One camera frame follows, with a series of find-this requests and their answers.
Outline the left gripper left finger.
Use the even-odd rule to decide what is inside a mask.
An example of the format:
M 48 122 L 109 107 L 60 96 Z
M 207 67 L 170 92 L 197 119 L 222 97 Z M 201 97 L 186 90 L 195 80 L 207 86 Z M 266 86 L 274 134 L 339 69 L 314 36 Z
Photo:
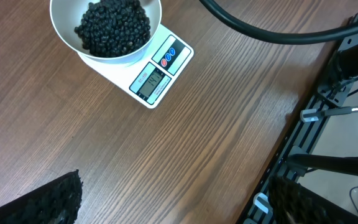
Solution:
M 72 224 L 81 207 L 83 183 L 79 170 L 59 178 L 0 207 L 0 224 Z

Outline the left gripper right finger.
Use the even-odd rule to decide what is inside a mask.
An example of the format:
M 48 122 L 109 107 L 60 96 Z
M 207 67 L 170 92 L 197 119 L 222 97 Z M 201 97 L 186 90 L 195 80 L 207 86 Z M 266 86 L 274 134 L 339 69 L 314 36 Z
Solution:
M 358 216 L 282 176 L 268 180 L 268 202 L 276 223 L 358 224 Z

